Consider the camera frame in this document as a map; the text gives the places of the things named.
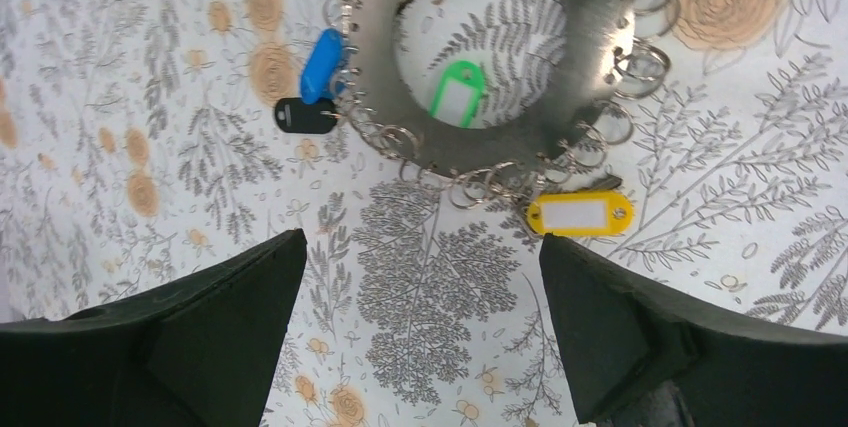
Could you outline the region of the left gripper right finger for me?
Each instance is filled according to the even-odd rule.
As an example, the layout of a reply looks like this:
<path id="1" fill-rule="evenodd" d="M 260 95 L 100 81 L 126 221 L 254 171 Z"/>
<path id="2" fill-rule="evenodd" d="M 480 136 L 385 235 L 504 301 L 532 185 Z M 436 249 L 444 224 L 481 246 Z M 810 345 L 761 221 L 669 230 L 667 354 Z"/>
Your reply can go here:
<path id="1" fill-rule="evenodd" d="M 599 426 L 843 426 L 847 340 L 718 307 L 547 235 L 576 416 Z"/>

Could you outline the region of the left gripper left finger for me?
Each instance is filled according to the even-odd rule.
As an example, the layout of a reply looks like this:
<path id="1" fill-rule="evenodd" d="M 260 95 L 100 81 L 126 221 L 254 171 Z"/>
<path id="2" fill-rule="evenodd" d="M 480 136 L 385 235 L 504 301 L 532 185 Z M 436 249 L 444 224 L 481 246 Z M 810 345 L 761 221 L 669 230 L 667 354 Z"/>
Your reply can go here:
<path id="1" fill-rule="evenodd" d="M 256 426 L 307 260 L 294 229 L 62 320 L 1 327 L 5 426 Z"/>

